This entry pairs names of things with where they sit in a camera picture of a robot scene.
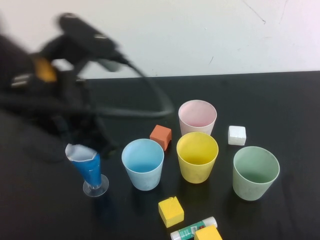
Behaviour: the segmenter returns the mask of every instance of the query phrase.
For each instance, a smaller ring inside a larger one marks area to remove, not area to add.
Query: blue cup
[[[83,191],[86,195],[99,197],[107,191],[109,180],[101,174],[100,155],[95,150],[80,144],[68,144],[65,155],[84,178]]]
[[[122,163],[132,184],[141,191],[160,182],[165,153],[155,141],[142,138],[130,142],[122,152]]]

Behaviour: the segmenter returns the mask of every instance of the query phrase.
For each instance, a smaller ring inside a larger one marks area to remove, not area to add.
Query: glue stick label
[[[180,234],[181,240],[188,240],[195,237],[195,232],[199,229],[203,229],[205,224],[203,221],[197,222],[193,225],[187,226],[185,228],[180,229],[178,232]]]

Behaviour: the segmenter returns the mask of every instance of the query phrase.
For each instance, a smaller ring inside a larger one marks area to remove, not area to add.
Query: white block
[[[244,146],[246,143],[247,135],[244,126],[229,126],[228,131],[228,144]]]

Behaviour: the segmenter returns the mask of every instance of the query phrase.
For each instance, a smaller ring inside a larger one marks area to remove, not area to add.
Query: green cup
[[[233,190],[243,200],[258,200],[280,173],[277,158],[258,146],[240,149],[233,158]]]

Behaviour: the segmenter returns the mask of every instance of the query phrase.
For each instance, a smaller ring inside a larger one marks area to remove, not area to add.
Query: yellow cup
[[[190,132],[179,139],[176,152],[183,178],[192,184],[200,184],[208,179],[219,147],[212,136]]]

